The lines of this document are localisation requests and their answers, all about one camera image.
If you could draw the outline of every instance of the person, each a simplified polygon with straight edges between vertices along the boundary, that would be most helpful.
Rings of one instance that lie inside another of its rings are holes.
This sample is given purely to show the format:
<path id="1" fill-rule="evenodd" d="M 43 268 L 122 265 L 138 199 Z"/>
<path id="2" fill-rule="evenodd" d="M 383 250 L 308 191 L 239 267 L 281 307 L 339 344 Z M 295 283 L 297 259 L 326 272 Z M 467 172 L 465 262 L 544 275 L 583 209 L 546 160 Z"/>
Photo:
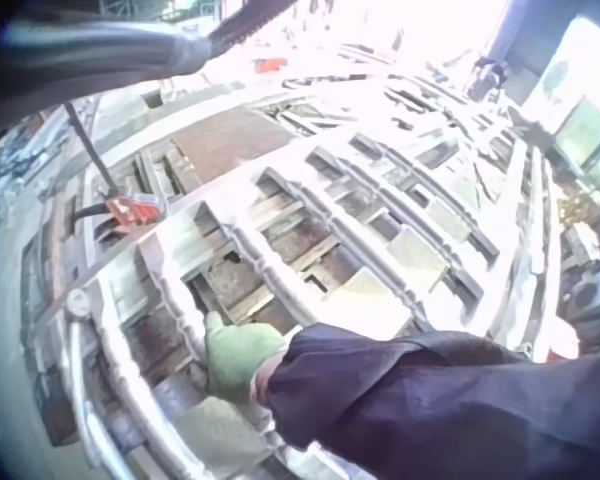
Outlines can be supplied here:
<path id="1" fill-rule="evenodd" d="M 326 324 L 287 347 L 270 325 L 205 322 L 209 393 L 270 408 L 296 448 L 383 479 L 600 480 L 600 356 L 534 364 L 469 334 Z"/>

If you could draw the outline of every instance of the gloved hand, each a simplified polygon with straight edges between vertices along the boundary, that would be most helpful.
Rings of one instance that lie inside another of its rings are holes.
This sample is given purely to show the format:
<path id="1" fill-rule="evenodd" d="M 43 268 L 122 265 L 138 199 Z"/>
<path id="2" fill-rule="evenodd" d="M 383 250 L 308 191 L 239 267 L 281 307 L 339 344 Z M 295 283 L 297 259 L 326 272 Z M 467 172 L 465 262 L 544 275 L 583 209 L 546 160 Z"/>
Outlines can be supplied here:
<path id="1" fill-rule="evenodd" d="M 250 400 L 251 379 L 284 346 L 282 335 L 267 324 L 224 326 L 217 312 L 204 319 L 207 333 L 207 391 L 232 403 Z"/>

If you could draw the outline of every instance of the glove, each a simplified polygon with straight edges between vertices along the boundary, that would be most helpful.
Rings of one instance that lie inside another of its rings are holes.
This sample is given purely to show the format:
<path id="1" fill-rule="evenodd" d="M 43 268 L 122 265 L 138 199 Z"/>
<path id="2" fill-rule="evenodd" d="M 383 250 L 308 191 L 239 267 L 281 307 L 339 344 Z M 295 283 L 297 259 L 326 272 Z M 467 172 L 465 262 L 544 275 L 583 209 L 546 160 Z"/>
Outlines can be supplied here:
<path id="1" fill-rule="evenodd" d="M 231 403 L 250 401 L 251 379 L 260 366 L 285 345 L 267 324 L 224 326 L 217 312 L 204 319 L 207 333 L 207 391 Z"/>

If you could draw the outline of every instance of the dark blue sleeve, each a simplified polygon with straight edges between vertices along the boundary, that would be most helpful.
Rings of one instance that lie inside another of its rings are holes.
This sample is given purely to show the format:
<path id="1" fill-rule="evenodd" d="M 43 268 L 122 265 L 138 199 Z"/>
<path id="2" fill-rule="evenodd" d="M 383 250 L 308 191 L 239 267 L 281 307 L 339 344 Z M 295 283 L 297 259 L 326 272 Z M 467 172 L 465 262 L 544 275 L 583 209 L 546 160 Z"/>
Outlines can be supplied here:
<path id="1" fill-rule="evenodd" d="M 600 480 L 600 356 L 537 365 L 483 339 L 315 325 L 269 380 L 277 429 L 390 479 Z"/>

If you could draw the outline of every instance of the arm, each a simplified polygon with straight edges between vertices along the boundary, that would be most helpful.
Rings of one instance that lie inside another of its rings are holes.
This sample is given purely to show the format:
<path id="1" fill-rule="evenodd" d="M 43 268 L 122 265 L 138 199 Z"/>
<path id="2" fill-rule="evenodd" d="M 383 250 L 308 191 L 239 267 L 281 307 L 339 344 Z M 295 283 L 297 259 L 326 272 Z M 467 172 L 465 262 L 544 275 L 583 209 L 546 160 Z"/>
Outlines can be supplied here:
<path id="1" fill-rule="evenodd" d="M 316 325 L 255 383 L 287 442 L 380 478 L 600 478 L 600 357 L 535 365 L 469 335 Z"/>

